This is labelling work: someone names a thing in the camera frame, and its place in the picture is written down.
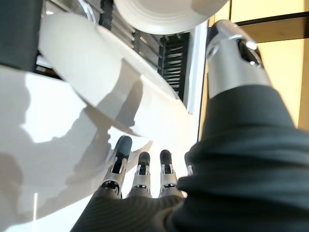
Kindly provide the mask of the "black silver robot right hand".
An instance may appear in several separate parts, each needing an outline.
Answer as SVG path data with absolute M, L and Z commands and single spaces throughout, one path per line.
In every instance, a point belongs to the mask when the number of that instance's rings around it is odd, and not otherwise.
M 102 184 L 74 232 L 306 232 L 309 135 L 295 127 L 253 39 L 229 20 L 207 37 L 208 103 L 189 175 L 158 199 Z

